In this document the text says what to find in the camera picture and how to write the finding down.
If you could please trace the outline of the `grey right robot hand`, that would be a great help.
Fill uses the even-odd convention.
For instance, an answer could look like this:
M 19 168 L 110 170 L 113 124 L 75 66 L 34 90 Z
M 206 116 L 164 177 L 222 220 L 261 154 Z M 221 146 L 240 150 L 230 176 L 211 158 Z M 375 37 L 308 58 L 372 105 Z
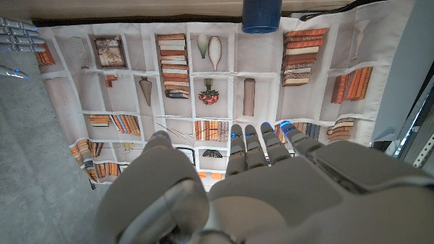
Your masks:
M 34 24 L 1 17 L 1 52 L 44 52 Z

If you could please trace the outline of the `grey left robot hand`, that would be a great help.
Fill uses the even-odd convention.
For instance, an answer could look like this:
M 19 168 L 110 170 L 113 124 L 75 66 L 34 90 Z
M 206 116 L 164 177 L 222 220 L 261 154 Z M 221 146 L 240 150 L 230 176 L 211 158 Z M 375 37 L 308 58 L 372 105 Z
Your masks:
M 432 243 L 433 176 L 290 122 L 231 128 L 226 176 L 206 190 L 155 132 L 96 213 L 97 243 Z

